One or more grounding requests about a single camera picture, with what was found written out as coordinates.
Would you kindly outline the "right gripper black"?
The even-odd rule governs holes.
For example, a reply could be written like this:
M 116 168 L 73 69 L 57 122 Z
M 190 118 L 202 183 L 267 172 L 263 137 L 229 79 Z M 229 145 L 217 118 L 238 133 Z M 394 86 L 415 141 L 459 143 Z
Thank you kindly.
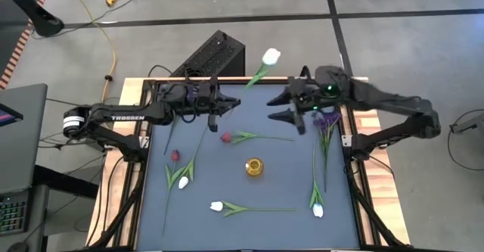
M 283 92 L 267 102 L 268 106 L 289 104 L 290 108 L 281 112 L 269 114 L 270 120 L 292 123 L 299 135 L 306 133 L 306 125 L 303 114 L 311 111 L 319 111 L 321 105 L 317 99 L 319 87 L 311 84 L 307 79 L 288 78 L 288 87 Z

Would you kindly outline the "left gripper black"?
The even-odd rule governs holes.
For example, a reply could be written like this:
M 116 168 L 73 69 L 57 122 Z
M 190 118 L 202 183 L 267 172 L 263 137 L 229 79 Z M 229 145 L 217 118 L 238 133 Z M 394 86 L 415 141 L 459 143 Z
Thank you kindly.
M 218 131 L 216 124 L 216 93 L 218 91 L 218 80 L 210 78 L 208 80 L 185 79 L 185 99 L 191 105 L 191 120 L 183 118 L 184 123 L 192 123 L 201 114 L 209 114 L 207 126 L 211 132 Z M 223 115 L 240 105 L 239 98 L 232 98 L 226 95 L 218 95 L 218 101 L 224 102 L 218 107 L 218 115 Z

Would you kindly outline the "red artificial tulip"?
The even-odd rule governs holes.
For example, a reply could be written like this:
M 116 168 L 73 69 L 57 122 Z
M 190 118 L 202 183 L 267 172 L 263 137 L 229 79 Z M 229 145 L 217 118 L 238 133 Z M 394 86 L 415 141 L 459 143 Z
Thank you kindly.
M 165 226 L 166 226 L 166 217 L 168 213 L 168 207 L 169 207 L 169 197 L 171 190 L 173 188 L 173 185 L 175 184 L 176 180 L 182 175 L 182 173 L 185 171 L 184 166 L 178 166 L 178 162 L 181 160 L 181 155 L 178 150 L 173 150 L 171 155 L 170 155 L 170 160 L 171 160 L 171 165 L 168 163 L 165 165 L 165 171 L 166 171 L 166 182 L 167 182 L 167 192 L 166 192 L 166 200 L 165 200 L 165 211 L 164 211 L 164 217 L 163 217 L 163 229 L 162 229 L 162 235 L 164 235 L 165 232 Z
M 245 142 L 250 139 L 255 139 L 255 138 L 266 138 L 266 139 L 277 139 L 277 140 L 283 140 L 283 141 L 293 141 L 292 138 L 282 138 L 282 137 L 275 137 L 275 136 L 268 136 L 268 135 L 257 135 L 251 132 L 241 132 L 238 131 L 236 133 L 229 133 L 226 132 L 224 133 L 220 139 L 224 143 L 230 143 L 233 145 L 239 144 L 241 142 Z

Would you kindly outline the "white artificial tulip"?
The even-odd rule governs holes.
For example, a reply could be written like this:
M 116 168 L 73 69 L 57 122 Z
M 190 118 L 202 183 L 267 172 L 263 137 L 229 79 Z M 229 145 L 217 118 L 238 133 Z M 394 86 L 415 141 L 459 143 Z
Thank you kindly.
M 312 209 L 314 217 L 322 218 L 324 215 L 324 200 L 321 196 L 315 170 L 316 142 L 317 139 L 314 138 L 312 144 L 312 194 L 310 197 L 309 207 Z
M 244 92 L 246 92 L 256 82 L 260 81 L 261 78 L 267 76 L 271 68 L 277 64 L 280 56 L 281 52 L 279 50 L 276 48 L 269 48 L 262 56 L 259 69 L 254 74 L 253 78 L 244 86 Z
M 178 181 L 178 188 L 179 189 L 184 189 L 189 182 L 194 181 L 194 163 L 195 163 L 195 160 L 197 158 L 197 154 L 198 154 L 198 151 L 200 149 L 201 143 L 203 141 L 203 137 L 205 136 L 207 130 L 208 130 L 208 128 L 206 127 L 204 129 L 204 131 L 202 132 L 200 140 L 197 143 L 197 147 L 195 148 L 194 153 L 193 153 L 190 161 L 188 162 L 187 166 L 184 168 L 184 170 L 181 173 L 181 177 Z
M 296 211 L 293 208 L 254 208 L 254 207 L 242 207 L 227 201 L 213 201 L 209 207 L 212 211 L 224 212 L 224 217 L 234 215 L 236 213 L 242 213 L 247 211 Z

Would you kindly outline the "yellow glass vase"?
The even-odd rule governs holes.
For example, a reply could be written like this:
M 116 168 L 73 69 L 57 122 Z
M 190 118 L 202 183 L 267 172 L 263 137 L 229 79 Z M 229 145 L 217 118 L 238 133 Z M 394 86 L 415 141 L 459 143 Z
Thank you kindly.
M 264 170 L 264 163 L 257 157 L 251 157 L 245 164 L 245 170 L 249 176 L 259 176 Z

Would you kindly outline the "black perforated computer case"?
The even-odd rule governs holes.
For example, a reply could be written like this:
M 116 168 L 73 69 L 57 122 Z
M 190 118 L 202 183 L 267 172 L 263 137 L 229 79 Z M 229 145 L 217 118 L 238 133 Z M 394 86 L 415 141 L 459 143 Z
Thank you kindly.
M 245 76 L 246 46 L 217 30 L 172 74 L 174 77 Z

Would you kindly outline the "black desk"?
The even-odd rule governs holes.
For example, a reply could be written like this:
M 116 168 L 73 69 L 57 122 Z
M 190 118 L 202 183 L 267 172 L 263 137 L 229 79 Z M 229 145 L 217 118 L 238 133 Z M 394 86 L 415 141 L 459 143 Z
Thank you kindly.
M 0 252 L 16 242 L 24 241 L 29 245 L 29 252 L 45 252 L 44 231 L 47 222 L 48 196 L 50 190 L 72 194 L 75 198 L 95 198 L 98 185 L 71 176 L 70 173 L 59 173 L 43 166 L 35 166 L 32 185 L 22 191 L 0 194 L 0 198 L 13 198 L 15 201 L 27 202 L 27 229 L 20 234 L 0 236 Z

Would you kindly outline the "grey floor box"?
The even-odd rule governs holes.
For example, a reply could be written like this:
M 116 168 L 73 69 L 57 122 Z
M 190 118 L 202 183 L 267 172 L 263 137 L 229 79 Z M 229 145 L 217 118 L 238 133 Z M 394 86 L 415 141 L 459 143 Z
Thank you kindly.
M 461 134 L 469 129 L 477 129 L 484 136 L 484 113 L 462 123 L 453 124 L 450 126 L 450 129 L 455 134 Z

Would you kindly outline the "black stand leg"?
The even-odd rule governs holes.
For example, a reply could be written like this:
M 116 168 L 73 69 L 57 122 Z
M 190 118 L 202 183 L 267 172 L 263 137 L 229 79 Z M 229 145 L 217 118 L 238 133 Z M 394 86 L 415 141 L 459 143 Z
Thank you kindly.
M 40 36 L 53 36 L 64 28 L 64 22 L 46 11 L 36 0 L 12 0 L 32 21 Z

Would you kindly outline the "grey desk top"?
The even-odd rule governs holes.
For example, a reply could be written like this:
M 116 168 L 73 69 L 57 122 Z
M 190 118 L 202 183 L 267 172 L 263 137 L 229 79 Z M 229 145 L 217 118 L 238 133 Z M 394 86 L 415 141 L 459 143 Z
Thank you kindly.
M 0 92 L 0 104 L 23 115 L 0 127 L 0 194 L 32 185 L 47 91 L 41 83 Z

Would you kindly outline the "monitor with pink screen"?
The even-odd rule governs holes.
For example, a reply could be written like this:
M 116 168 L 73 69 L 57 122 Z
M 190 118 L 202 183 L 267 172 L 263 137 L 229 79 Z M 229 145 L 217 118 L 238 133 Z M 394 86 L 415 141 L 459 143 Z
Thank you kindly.
M 23 120 L 23 115 L 0 103 L 0 127 Z

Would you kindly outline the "dark mat orange striped edge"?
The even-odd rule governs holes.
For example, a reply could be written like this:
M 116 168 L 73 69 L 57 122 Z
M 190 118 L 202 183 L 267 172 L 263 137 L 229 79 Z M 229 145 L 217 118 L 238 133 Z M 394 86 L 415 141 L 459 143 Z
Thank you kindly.
M 0 0 L 0 90 L 7 88 L 32 31 L 32 21 L 12 0 Z

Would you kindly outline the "keyboard with coloured backlight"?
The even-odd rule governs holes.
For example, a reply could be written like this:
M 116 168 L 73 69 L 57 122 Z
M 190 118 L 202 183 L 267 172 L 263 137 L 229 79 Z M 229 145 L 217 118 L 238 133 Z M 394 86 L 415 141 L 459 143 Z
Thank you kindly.
M 0 198 L 0 236 L 20 234 L 27 229 L 27 202 Z

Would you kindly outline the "black computer mouse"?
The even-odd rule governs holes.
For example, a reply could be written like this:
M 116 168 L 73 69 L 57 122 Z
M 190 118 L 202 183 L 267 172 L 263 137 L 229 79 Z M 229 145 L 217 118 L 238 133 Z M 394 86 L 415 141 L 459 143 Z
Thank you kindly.
M 24 241 L 16 242 L 6 252 L 29 252 L 29 245 Z

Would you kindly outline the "black aluminium table frame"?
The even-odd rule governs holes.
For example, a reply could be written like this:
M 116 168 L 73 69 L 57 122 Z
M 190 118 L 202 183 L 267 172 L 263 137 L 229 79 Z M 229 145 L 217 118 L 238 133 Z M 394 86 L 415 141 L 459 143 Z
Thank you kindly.
M 220 84 L 227 85 L 242 85 L 251 77 L 221 77 L 219 78 Z M 156 82 L 178 82 L 183 79 L 180 77 L 158 77 L 158 78 L 126 78 L 123 84 L 121 97 L 119 103 L 122 105 L 135 105 L 136 98 L 143 102 L 147 99 L 147 94 L 150 91 L 150 87 L 153 87 Z M 270 76 L 262 78 L 260 80 L 261 85 L 280 85 L 284 84 L 287 80 L 285 76 Z M 377 110 L 360 111 L 354 110 L 349 112 L 349 109 L 344 108 L 343 115 L 343 133 L 361 133 L 370 135 L 370 132 L 379 132 L 381 130 L 380 119 L 377 114 Z M 136 122 L 120 122 L 114 123 L 114 132 L 121 133 L 122 135 L 131 135 L 141 133 L 141 140 L 148 135 L 151 127 L 147 127 L 148 131 L 142 131 L 141 127 L 148 126 L 148 123 L 136 123 Z M 93 236 L 97 240 L 86 242 L 86 248 L 88 252 L 134 252 L 135 242 L 137 241 L 137 234 L 139 231 L 139 211 L 142 205 L 142 196 L 136 201 L 133 201 L 132 205 L 123 220 L 120 222 L 116 231 L 114 231 L 111 239 L 106 243 L 104 247 L 95 247 L 95 243 L 102 239 L 103 231 L 102 226 L 106 225 L 106 222 L 115 220 L 115 216 L 121 212 L 123 204 L 128 201 L 129 195 L 135 189 L 136 184 L 134 181 L 138 181 L 140 173 L 135 169 L 140 169 L 140 164 L 137 163 L 124 163 L 119 168 L 115 166 L 118 157 L 121 157 L 121 153 L 118 150 L 112 150 L 108 152 L 106 156 L 106 163 L 104 169 L 102 169 L 102 176 L 113 176 L 113 182 L 108 188 L 108 181 L 103 184 L 99 184 L 98 196 L 96 197 L 97 207 L 93 214 L 89 231 L 89 236 Z M 385 148 L 376 149 L 373 152 L 373 156 L 378 160 L 371 159 L 371 161 L 365 161 L 353 164 L 353 169 L 358 168 L 359 171 L 355 173 L 355 182 L 358 188 L 364 196 L 367 196 L 368 204 L 370 201 L 373 205 L 374 211 L 382 223 L 391 231 L 394 236 L 401 242 L 410 244 L 408 236 L 408 230 L 403 217 L 403 212 L 396 189 L 395 177 L 390 179 L 390 159 Z M 371 223 L 369 215 L 360 203 L 356 203 L 355 215 L 357 232 L 362 233 L 361 239 L 363 245 L 376 245 L 377 237 L 373 237 L 372 230 L 377 226 Z

